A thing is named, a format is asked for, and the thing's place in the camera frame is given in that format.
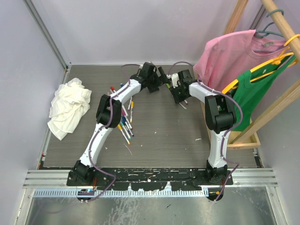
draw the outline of green tank top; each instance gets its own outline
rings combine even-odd
[[[243,111],[243,121],[234,130],[243,131],[250,124],[250,117],[253,110],[266,94],[274,80],[296,59],[293,56],[286,56],[281,60],[280,65],[268,64],[253,73],[250,70],[240,75],[237,79],[239,81],[238,88],[233,90],[231,94],[233,99],[240,105]],[[271,75],[259,79],[255,82],[250,82],[251,79],[261,76],[263,74],[275,71]],[[237,122],[240,121],[240,111],[234,107],[237,117]]]

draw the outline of white cloth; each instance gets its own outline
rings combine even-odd
[[[73,133],[81,117],[90,109],[91,93],[78,78],[59,86],[51,102],[51,120],[48,122],[49,129],[58,139]]]

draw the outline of wooden pole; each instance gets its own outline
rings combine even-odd
[[[248,0],[237,0],[234,10],[228,20],[226,28],[223,34],[229,34],[235,31],[236,26],[238,25],[240,18],[246,8]]]
[[[278,9],[273,0],[261,0],[268,12]],[[275,12],[271,15],[274,23],[284,36],[286,40],[289,40],[295,35],[289,23],[282,16],[281,12]],[[300,41],[295,38],[289,43],[289,47],[294,52],[295,56],[300,60]],[[252,122],[243,132],[241,132],[232,143],[241,143],[254,132],[259,130],[267,122],[278,115],[289,104],[300,97],[300,79],[294,83],[282,96],[280,96],[270,107],[268,107],[254,122]]]

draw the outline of pink shirt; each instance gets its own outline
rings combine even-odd
[[[277,57],[285,41],[269,40],[254,36],[255,30],[226,34],[206,43],[194,71],[210,88],[222,91],[246,70]],[[274,51],[258,53],[254,50]]]

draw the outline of clothes hanger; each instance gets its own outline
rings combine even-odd
[[[278,9],[273,10],[272,12],[269,12],[267,14],[267,17],[269,17],[270,15],[272,15],[275,12],[281,12],[282,15],[285,14],[285,12],[282,9],[278,8]],[[273,24],[274,24],[274,22],[270,22],[263,30],[256,30],[254,36],[257,37],[257,38],[264,38],[264,37],[268,36],[269,34],[274,34],[274,35],[283,37],[282,34],[280,34],[280,33],[276,33],[276,32],[273,32],[273,31],[267,31],[266,30],[269,26],[271,26]]]
[[[288,40],[284,43],[283,46],[286,47],[291,41],[293,41],[295,38],[299,38],[299,37],[300,37],[300,34],[296,34],[296,35],[292,36],[290,39],[288,39]],[[262,63],[262,64],[260,64],[260,65],[258,65],[258,66],[256,66],[256,67],[252,68],[252,69],[250,70],[250,72],[252,73],[252,72],[254,72],[254,71],[256,71],[256,70],[258,70],[258,69],[260,69],[260,68],[262,68],[262,67],[264,67],[264,66],[266,66],[266,65],[268,65],[268,64],[270,64],[270,63],[275,64],[275,65],[280,65],[281,60],[284,59],[286,56],[294,55],[293,52],[285,53],[288,49],[290,49],[289,46],[288,46],[286,49],[284,49],[284,50],[279,54],[279,56],[277,56],[277,57],[275,57],[275,58],[273,58],[273,59],[271,59],[271,60],[268,60],[268,61],[266,61],[266,62],[264,62],[264,63]],[[292,66],[294,66],[295,64],[297,64],[298,62],[299,62],[298,59],[295,59],[295,61],[292,62],[288,67],[292,67]],[[275,72],[275,71],[271,71],[271,72],[266,73],[266,74],[263,74],[263,75],[261,75],[261,76],[259,76],[259,77],[253,78],[253,79],[250,80],[250,82],[254,82],[254,81],[257,81],[257,80],[259,80],[259,79],[261,79],[261,78],[267,77],[267,76],[271,75],[271,74],[274,73],[274,72]],[[238,87],[238,86],[237,86],[238,82],[239,82],[238,79],[235,79],[234,81],[232,81],[229,85],[227,85],[227,86],[222,90],[222,93],[223,93],[223,94],[226,94],[226,93],[229,92],[231,89],[236,89],[236,88]]]

